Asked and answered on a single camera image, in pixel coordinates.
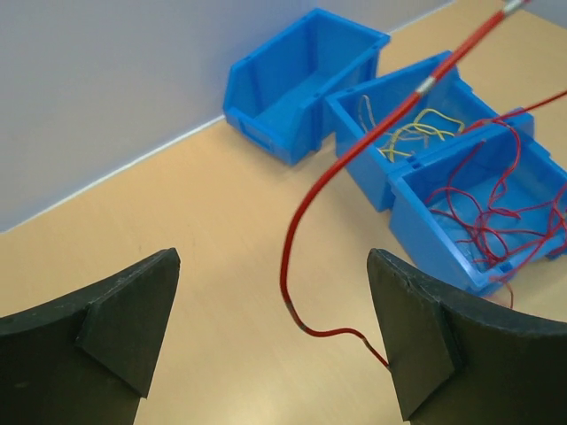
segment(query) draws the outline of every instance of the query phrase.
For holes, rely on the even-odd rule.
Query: yellow wire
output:
[[[376,122],[375,122],[375,119],[374,119],[374,114],[372,113],[372,104],[370,102],[370,97],[368,95],[362,95],[361,100],[359,101],[359,104],[358,104],[358,116],[359,116],[359,121],[361,123],[361,126],[364,129],[364,132],[368,133],[369,130],[364,123],[364,118],[362,117],[362,104],[363,103],[366,104],[367,114],[369,116],[369,121],[372,124],[372,127],[376,126]],[[411,157],[413,155],[413,153],[397,151],[395,149],[396,144],[400,141],[412,141],[412,140],[415,141],[415,140],[422,140],[423,139],[424,147],[428,148],[429,147],[428,135],[436,135],[441,140],[441,142],[445,141],[445,135],[450,136],[450,137],[454,137],[455,133],[452,133],[452,132],[447,131],[447,130],[440,130],[440,129],[434,127],[434,126],[430,126],[428,124],[423,124],[422,122],[420,122],[421,119],[428,113],[435,113],[439,117],[443,118],[444,120],[458,124],[459,129],[457,130],[457,133],[461,133],[465,128],[465,124],[461,120],[457,120],[455,118],[448,117],[444,113],[439,112],[436,109],[425,108],[417,114],[417,116],[416,116],[416,118],[414,119],[413,122],[410,122],[409,124],[406,124],[405,126],[398,128],[393,133],[386,133],[387,135],[390,136],[390,141],[388,143],[386,143],[382,148],[378,148],[378,151],[385,158],[388,158],[390,160],[390,162],[395,162],[395,155],[401,155],[403,157]],[[415,136],[403,135],[402,133],[404,133],[404,132],[414,134]]]
[[[414,120],[414,122],[419,122],[421,121],[421,119],[427,115],[429,112],[432,113],[436,113],[439,117],[447,120],[447,121],[451,121],[454,122],[455,124],[459,125],[459,130],[457,131],[457,133],[461,133],[464,130],[464,122],[462,122],[461,120],[457,120],[455,118],[451,118],[451,117],[447,117],[444,113],[439,112],[436,109],[433,108],[425,108],[424,110],[422,110],[421,112],[419,112],[419,114],[416,116],[416,119]]]

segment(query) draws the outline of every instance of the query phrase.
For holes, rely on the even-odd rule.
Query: white wall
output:
[[[567,0],[535,0],[527,10],[567,28]]]
[[[388,30],[444,2],[320,6]],[[0,232],[219,116],[229,65],[315,4],[0,1]]]
[[[390,32],[449,3],[451,3],[450,0],[318,1],[319,6],[323,9],[385,32]]]

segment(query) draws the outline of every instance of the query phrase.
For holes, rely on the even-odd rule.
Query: storage bin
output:
[[[449,51],[427,58],[412,66],[402,68],[372,81],[340,91],[329,97],[328,102],[335,120],[337,138],[337,155],[345,154],[365,134],[361,121],[366,121],[367,128],[371,128],[368,108],[363,97],[366,95],[370,101],[370,110],[376,123],[391,113],[401,102],[409,96],[425,78],[437,67],[443,59],[450,54]],[[459,76],[456,68],[451,70],[433,90],[420,100],[419,104],[401,120],[389,133],[414,121],[417,115],[426,108],[433,108],[447,117],[457,119],[469,126],[473,122],[497,116],[487,104],[473,93]],[[455,133],[459,128],[455,123],[441,118],[437,113],[429,112],[420,119],[420,122],[435,128],[444,128]],[[460,143],[462,138],[456,136],[446,137],[442,142],[437,136],[428,137],[427,148],[423,140],[400,141],[405,152],[414,152],[409,157],[396,157],[395,162],[386,158],[378,148],[390,140],[390,135],[384,135],[371,144],[364,152],[354,159],[346,169],[357,182],[370,203],[378,211],[392,207],[393,194],[388,183],[388,174],[401,169],[412,161],[419,160],[423,154],[440,149],[450,149]]]
[[[519,128],[521,157],[516,170],[507,179],[508,191],[493,206],[517,210],[551,201],[567,182],[567,173],[557,165],[549,153],[533,140],[533,117],[518,116],[510,124]],[[430,208],[449,212],[446,192],[439,193],[428,205],[430,194],[447,186],[449,176],[470,155],[481,140],[485,143],[454,176],[452,186],[469,192],[480,203],[483,211],[494,184],[516,156],[515,137],[509,129],[492,124],[486,131],[450,150],[430,154],[411,166],[390,176],[395,201],[392,209],[390,229],[417,267],[443,282],[478,295],[486,295],[500,284],[499,278],[516,269],[532,253],[533,247],[518,252],[494,267],[478,262],[483,254],[470,239],[466,230],[453,219],[434,213]],[[478,209],[464,195],[452,194],[451,202],[459,216],[472,223]],[[566,203],[560,204],[562,211]],[[530,229],[546,233],[551,206],[523,212],[522,219],[494,215],[489,220],[491,228]],[[537,236],[514,234],[502,236],[510,251],[521,247]],[[532,260],[543,256],[554,258],[564,242],[563,231],[548,240]],[[503,245],[494,235],[488,235],[491,249],[498,255],[504,252]]]
[[[390,36],[315,9],[234,64],[224,99],[227,122],[294,165],[332,132],[324,98],[376,77]]]

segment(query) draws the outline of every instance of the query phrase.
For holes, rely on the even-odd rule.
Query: red wire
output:
[[[550,99],[556,100],[556,99],[558,99],[562,96],[563,96],[563,94],[559,94],[559,95],[556,95],[554,97],[551,97]],[[542,106],[542,105],[548,103],[548,101],[549,101],[549,99],[547,99],[546,101],[540,102],[540,103],[536,104],[536,107]],[[508,279],[513,274],[517,273],[517,271],[520,268],[522,268],[524,265],[526,265],[528,262],[530,262],[533,259],[533,257],[540,251],[540,249],[545,244],[545,242],[547,242],[551,238],[555,237],[555,235],[557,234],[557,232],[559,231],[559,229],[561,227],[563,227],[563,231],[565,232],[565,240],[564,240],[562,246],[556,248],[555,250],[550,252],[550,254],[555,254],[555,253],[558,253],[560,251],[564,251],[567,248],[567,222],[566,222],[565,218],[561,215],[561,212],[559,211],[559,207],[558,207],[558,203],[561,200],[563,193],[567,190],[567,184],[565,184],[560,189],[560,191],[557,193],[554,200],[552,200],[552,201],[548,201],[548,202],[545,202],[545,203],[542,203],[542,204],[539,204],[539,205],[520,208],[520,209],[515,210],[515,211],[511,211],[511,210],[506,209],[506,208],[493,208],[493,204],[497,200],[502,199],[505,196],[506,191],[508,189],[507,184],[506,184],[506,179],[508,177],[510,177],[512,175],[512,173],[514,173],[514,171],[516,170],[516,168],[519,164],[519,160],[520,160],[520,157],[521,157],[521,140],[520,140],[520,137],[519,137],[519,134],[517,133],[517,131],[514,128],[512,128],[510,125],[503,122],[502,120],[488,120],[488,121],[484,121],[484,122],[494,122],[496,124],[499,124],[499,125],[502,125],[502,126],[508,128],[512,132],[512,134],[514,135],[514,138],[515,138],[515,141],[516,141],[516,147],[517,147],[516,157],[515,157],[512,165],[510,167],[508,167],[502,173],[501,177],[494,184],[493,190],[492,190],[490,197],[488,198],[488,202],[487,202],[488,211],[482,211],[482,208],[480,207],[479,202],[471,194],[465,192],[464,190],[454,188],[452,186],[452,182],[453,182],[453,179],[456,176],[456,174],[463,168],[463,166],[468,161],[472,160],[472,158],[477,154],[478,150],[485,143],[485,141],[478,143],[475,146],[475,148],[465,157],[465,159],[454,169],[454,171],[449,175],[447,186],[434,190],[428,196],[428,198],[425,200],[425,203],[429,204],[430,201],[438,193],[440,193],[442,191],[444,191],[446,193],[447,205],[449,206],[451,213],[443,212],[443,211],[440,211],[440,210],[437,210],[437,209],[430,209],[430,210],[431,210],[432,213],[438,213],[438,214],[444,215],[444,216],[446,216],[446,217],[448,217],[452,220],[457,221],[457,223],[459,225],[461,225],[463,228],[465,228],[467,230],[467,232],[470,234],[470,240],[461,240],[461,241],[456,241],[456,242],[457,243],[461,243],[461,242],[474,243],[477,246],[478,250],[485,256],[484,259],[473,260],[473,263],[485,262],[485,263],[488,263],[488,268],[490,268],[490,267],[493,267],[496,264],[502,262],[503,260],[508,259],[511,256],[528,249],[532,245],[536,245],[536,247],[533,249],[533,251],[518,266],[514,267],[513,269],[511,269],[510,271],[508,271],[506,274],[504,274],[502,276],[499,276],[499,277],[493,276],[491,278],[493,280],[493,282],[494,281],[500,281],[506,286],[506,288],[508,289],[508,291],[510,293],[510,308],[513,308],[514,307],[514,291],[512,290],[511,286],[509,285]],[[456,192],[456,193],[458,193],[462,196],[468,197],[474,203],[474,205],[477,207],[479,215],[475,219],[475,222],[474,222],[473,225],[470,225],[470,224],[464,222],[463,220],[461,220],[459,218],[459,216],[457,215],[456,211],[454,210],[453,204],[451,202],[451,192]],[[548,216],[548,230],[547,230],[546,234],[541,234],[540,232],[535,232],[535,231],[531,231],[531,230],[521,230],[521,229],[504,230],[504,229],[493,229],[493,228],[488,227],[488,221],[490,220],[490,218],[494,214],[499,214],[499,215],[502,215],[502,216],[505,216],[505,217],[521,219],[520,213],[525,213],[525,212],[528,212],[528,211],[540,209],[540,208],[546,207],[550,204],[552,205],[552,208],[551,208],[550,214]],[[555,216],[557,216],[559,218],[559,221],[555,226],[553,226]],[[505,255],[499,256],[499,255],[496,255],[492,252],[492,250],[489,247],[488,241],[486,239],[486,233],[491,233],[491,234],[496,236],[496,238],[499,240],[499,242],[504,247]],[[532,240],[528,243],[524,243],[523,245],[521,245],[521,246],[515,248],[514,250],[510,251],[509,247],[507,246],[507,244],[505,243],[505,241],[501,237],[500,233],[502,233],[502,234],[531,233],[533,235],[540,236],[540,239],[536,239],[536,240]]]
[[[453,68],[459,60],[466,56],[480,41],[482,41],[493,29],[495,29],[505,18],[503,10],[496,12],[490,17],[483,25],[481,25],[465,42],[457,48],[446,60],[444,60],[431,74],[435,81],[443,78],[447,72]],[[323,175],[317,180],[313,187],[307,192],[297,211],[293,214],[290,226],[288,227],[283,244],[282,264],[280,269],[280,291],[282,292],[283,301],[285,302],[291,317],[295,320],[296,324],[308,335],[315,337],[336,336],[342,334],[350,334],[357,336],[362,340],[366,347],[372,354],[385,366],[389,367],[386,359],[380,355],[370,345],[368,339],[358,330],[353,328],[338,328],[331,330],[315,330],[306,325],[299,317],[293,303],[291,301],[290,293],[288,291],[288,270],[290,265],[291,247],[293,245],[293,238],[299,226],[301,218],[305,214],[307,208],[314,201],[319,192],[325,185],[340,171],[346,164],[352,161],[358,154],[360,154],[367,146],[373,143],[379,136],[383,135],[388,129],[395,125],[401,118],[403,118],[420,100],[422,94],[418,91],[412,93],[400,106],[398,106],[392,113],[390,113],[382,122],[374,127],[367,133],[355,146],[353,146],[343,157],[339,158]]]
[[[468,133],[468,132],[474,130],[475,128],[482,127],[482,126],[484,126],[484,125],[486,125],[490,122],[495,122],[496,120],[507,120],[509,118],[513,118],[513,117],[516,117],[518,115],[521,115],[525,112],[529,112],[529,111],[533,111],[534,109],[541,108],[541,106],[545,106],[546,104],[550,104],[550,103],[554,102],[555,100],[558,100],[558,99],[560,99],[560,98],[562,98],[566,95],[567,95],[567,89],[557,93],[556,95],[553,95],[552,97],[548,97],[547,99],[544,99],[544,100],[538,102],[537,104],[532,104],[532,105],[530,105],[526,108],[520,108],[517,111],[505,113],[504,115],[501,115],[500,117],[485,119],[485,120],[479,120],[479,121],[471,124],[467,128],[465,128],[462,131],[462,134]]]

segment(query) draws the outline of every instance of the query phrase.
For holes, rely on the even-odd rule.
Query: light wood surface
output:
[[[500,5],[462,0],[396,32],[381,73],[454,48]],[[462,63],[462,76],[506,112],[564,89],[566,50],[567,31],[521,12]],[[567,102],[535,115],[539,142],[567,166]],[[331,137],[289,168],[224,122],[178,143],[1,235],[0,315],[174,246],[179,289],[137,425],[400,424],[391,379],[363,345],[350,336],[304,335],[279,294],[284,232],[335,158],[332,145]],[[372,247],[407,259],[388,220],[346,173],[319,196],[291,263],[291,294],[307,323],[352,326],[383,348],[365,263]],[[566,270],[559,259],[522,271],[513,282],[518,310],[567,321]]]

